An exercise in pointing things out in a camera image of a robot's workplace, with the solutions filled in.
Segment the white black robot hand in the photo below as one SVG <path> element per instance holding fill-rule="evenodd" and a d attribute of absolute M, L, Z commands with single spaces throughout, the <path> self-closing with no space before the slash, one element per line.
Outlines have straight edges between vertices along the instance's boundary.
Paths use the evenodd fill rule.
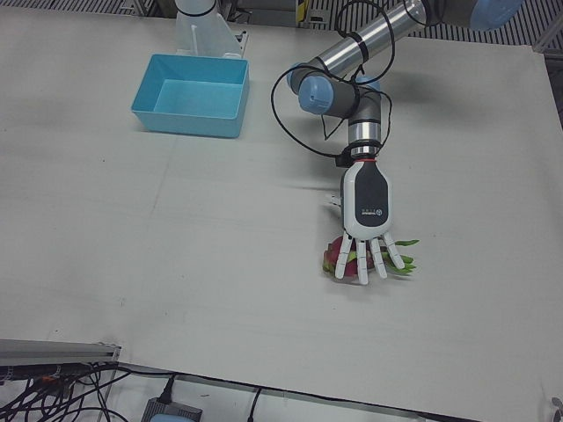
<path fill-rule="evenodd" d="M 390 232 L 391 184 L 378 169 L 376 159 L 359 159 L 345 171 L 340 184 L 340 210 L 343 237 L 335 264 L 336 279 L 344 278 L 352 248 L 355 248 L 357 276 L 362 285 L 369 283 L 368 253 L 377 274 L 383 279 L 387 277 L 380 244 L 386 246 L 391 262 L 398 269 L 406 267 Z"/>

